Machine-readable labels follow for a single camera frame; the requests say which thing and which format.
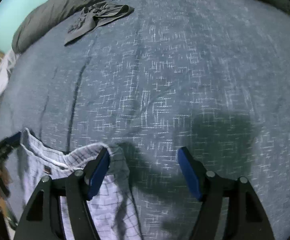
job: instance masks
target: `bed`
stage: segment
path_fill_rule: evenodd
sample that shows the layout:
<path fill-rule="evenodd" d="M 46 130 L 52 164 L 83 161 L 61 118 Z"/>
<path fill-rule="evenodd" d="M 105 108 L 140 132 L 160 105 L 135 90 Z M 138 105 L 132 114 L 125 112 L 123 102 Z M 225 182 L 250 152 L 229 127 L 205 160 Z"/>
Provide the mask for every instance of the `bed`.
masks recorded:
<path fill-rule="evenodd" d="M 133 13 L 64 46 L 80 12 L 22 51 L 0 97 L 0 140 L 24 127 L 63 152 L 124 151 L 144 239 L 188 239 L 200 204 L 176 159 L 186 146 L 246 176 L 276 239 L 290 235 L 290 16 L 257 0 L 105 0 Z M 24 163 L 8 160 L 20 215 Z M 224 227 L 224 201 L 218 239 Z"/>

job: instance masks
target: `screw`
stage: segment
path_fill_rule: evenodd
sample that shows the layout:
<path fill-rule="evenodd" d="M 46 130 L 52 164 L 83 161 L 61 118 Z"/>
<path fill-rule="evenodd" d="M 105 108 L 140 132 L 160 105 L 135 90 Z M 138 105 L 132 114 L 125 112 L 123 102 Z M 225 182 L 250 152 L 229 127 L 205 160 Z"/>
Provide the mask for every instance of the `screw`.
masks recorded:
<path fill-rule="evenodd" d="M 48 182 L 49 181 L 49 176 L 44 176 L 42 177 L 42 182 Z"/>
<path fill-rule="evenodd" d="M 207 177 L 213 178 L 215 177 L 215 173 L 213 171 L 206 171 Z"/>
<path fill-rule="evenodd" d="M 246 179 L 245 177 L 240 177 L 239 180 L 243 184 L 246 184 L 248 182 L 248 179 Z"/>
<path fill-rule="evenodd" d="M 83 175 L 83 173 L 84 173 L 83 170 L 77 170 L 77 171 L 75 171 L 75 176 L 80 177 Z"/>

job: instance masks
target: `white cloth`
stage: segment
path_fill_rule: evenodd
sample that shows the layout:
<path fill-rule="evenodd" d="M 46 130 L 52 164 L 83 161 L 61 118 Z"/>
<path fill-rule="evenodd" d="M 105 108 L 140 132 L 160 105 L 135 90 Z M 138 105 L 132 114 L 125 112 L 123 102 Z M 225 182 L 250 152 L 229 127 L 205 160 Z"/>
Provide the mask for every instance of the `white cloth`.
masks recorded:
<path fill-rule="evenodd" d="M 19 54 L 11 49 L 8 51 L 0 64 L 0 95 L 5 91 L 11 72 L 16 64 Z"/>
<path fill-rule="evenodd" d="M 97 157 L 106 147 L 110 155 L 109 170 L 100 191 L 87 202 L 91 217 L 102 240 L 141 240 L 140 228 L 128 185 L 129 169 L 118 146 L 109 147 L 103 143 L 83 146 L 64 155 L 45 147 L 25 129 L 21 137 L 22 156 L 26 158 L 27 169 L 23 176 L 25 202 L 27 203 L 44 173 L 44 166 L 51 170 L 52 179 L 67 177 L 74 170 L 82 169 Z M 66 198 L 61 197 L 62 219 L 66 239 L 74 240 L 71 230 Z"/>

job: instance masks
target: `silver screw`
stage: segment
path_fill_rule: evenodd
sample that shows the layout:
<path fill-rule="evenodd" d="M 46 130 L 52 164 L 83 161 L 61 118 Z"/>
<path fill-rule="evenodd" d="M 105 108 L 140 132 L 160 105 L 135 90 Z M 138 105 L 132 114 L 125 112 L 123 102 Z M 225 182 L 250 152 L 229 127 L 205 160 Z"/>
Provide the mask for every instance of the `silver screw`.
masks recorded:
<path fill-rule="evenodd" d="M 215 177 L 215 173 L 213 171 L 206 171 L 207 177 L 213 178 Z"/>
<path fill-rule="evenodd" d="M 49 176 L 45 175 L 42 177 L 42 182 L 48 182 L 49 181 Z"/>
<path fill-rule="evenodd" d="M 83 170 L 77 170 L 75 171 L 75 176 L 80 177 L 83 175 L 83 173 L 84 173 Z"/>
<path fill-rule="evenodd" d="M 248 182 L 248 179 L 246 179 L 245 177 L 240 177 L 239 180 L 243 184 L 246 184 Z"/>

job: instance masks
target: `blue gripper pad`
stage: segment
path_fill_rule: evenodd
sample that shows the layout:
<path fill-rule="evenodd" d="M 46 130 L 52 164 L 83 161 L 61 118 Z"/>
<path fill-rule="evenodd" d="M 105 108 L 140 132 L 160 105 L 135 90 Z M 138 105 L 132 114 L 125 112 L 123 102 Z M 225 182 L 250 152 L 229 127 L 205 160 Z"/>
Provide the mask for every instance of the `blue gripper pad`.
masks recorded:
<path fill-rule="evenodd" d="M 197 177 L 192 165 L 192 163 L 196 161 L 190 155 L 186 147 L 180 148 L 178 150 L 177 156 L 180 169 L 185 177 L 189 191 L 198 201 L 200 201 L 203 197 L 203 194 L 200 191 L 199 178 Z"/>
<path fill-rule="evenodd" d="M 88 200 L 91 200 L 93 196 L 96 196 L 100 190 L 104 177 L 109 168 L 109 153 L 106 148 L 103 148 L 105 153 L 101 160 L 99 161 L 94 173 L 89 179 L 89 189 L 87 193 Z"/>

